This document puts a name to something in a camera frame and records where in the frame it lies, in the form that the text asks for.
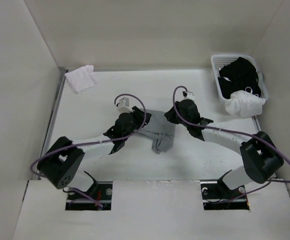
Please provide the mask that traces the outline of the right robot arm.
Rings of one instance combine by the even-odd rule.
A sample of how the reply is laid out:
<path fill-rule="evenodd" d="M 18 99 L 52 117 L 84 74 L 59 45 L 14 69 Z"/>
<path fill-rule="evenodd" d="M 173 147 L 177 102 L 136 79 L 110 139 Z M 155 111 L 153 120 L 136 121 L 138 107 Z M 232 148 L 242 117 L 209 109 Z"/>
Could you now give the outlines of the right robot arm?
<path fill-rule="evenodd" d="M 216 190 L 223 198 L 230 197 L 242 185 L 251 182 L 265 183 L 283 165 L 282 157 L 261 142 L 264 140 L 273 144 L 266 133 L 259 131 L 246 136 L 221 131 L 213 120 L 200 116 L 192 100 L 176 101 L 175 106 L 164 116 L 172 124 L 185 126 L 192 137 L 218 144 L 241 156 L 242 166 L 226 172 L 217 181 Z"/>

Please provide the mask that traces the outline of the grey tank top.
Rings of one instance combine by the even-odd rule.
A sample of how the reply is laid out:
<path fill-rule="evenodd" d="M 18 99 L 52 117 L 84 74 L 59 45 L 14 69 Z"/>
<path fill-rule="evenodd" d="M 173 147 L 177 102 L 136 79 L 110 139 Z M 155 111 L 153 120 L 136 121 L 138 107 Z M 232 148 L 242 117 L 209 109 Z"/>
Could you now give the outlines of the grey tank top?
<path fill-rule="evenodd" d="M 138 133 L 152 140 L 151 148 L 156 154 L 171 150 L 175 137 L 175 125 L 167 121 L 162 111 L 147 109 L 146 112 L 151 114 L 151 118 Z"/>

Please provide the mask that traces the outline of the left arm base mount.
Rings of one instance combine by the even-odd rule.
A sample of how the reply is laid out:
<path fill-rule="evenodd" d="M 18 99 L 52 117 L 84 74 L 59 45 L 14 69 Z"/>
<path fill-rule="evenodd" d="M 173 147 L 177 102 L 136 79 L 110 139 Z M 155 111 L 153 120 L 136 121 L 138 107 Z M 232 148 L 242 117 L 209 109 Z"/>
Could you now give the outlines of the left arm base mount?
<path fill-rule="evenodd" d="M 67 211 L 109 211 L 111 210 L 113 183 L 97 181 L 87 171 L 78 173 L 75 181 L 82 188 L 65 187 Z"/>

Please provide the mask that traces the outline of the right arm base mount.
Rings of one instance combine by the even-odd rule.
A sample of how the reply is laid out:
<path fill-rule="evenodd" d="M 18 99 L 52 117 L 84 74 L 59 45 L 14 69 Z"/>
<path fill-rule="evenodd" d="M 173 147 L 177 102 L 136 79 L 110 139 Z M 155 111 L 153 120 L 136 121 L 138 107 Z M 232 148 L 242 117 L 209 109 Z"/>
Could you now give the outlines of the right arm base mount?
<path fill-rule="evenodd" d="M 204 180 L 200 182 L 203 208 L 206 211 L 225 210 L 249 210 L 247 196 L 244 185 L 230 189 L 224 182 L 226 172 L 217 180 Z"/>

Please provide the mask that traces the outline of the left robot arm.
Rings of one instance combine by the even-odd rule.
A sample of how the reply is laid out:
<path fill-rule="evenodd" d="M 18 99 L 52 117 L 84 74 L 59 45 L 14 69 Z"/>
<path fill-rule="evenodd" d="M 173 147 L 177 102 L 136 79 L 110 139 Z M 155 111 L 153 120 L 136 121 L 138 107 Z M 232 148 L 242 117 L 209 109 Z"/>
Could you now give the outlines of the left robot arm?
<path fill-rule="evenodd" d="M 98 137 L 87 140 L 60 137 L 39 160 L 37 169 L 55 188 L 79 189 L 85 199 L 92 199 L 97 193 L 96 181 L 79 169 L 80 164 L 88 159 L 115 154 L 150 119 L 150 113 L 134 106 L 130 112 L 121 113 L 115 124 Z"/>

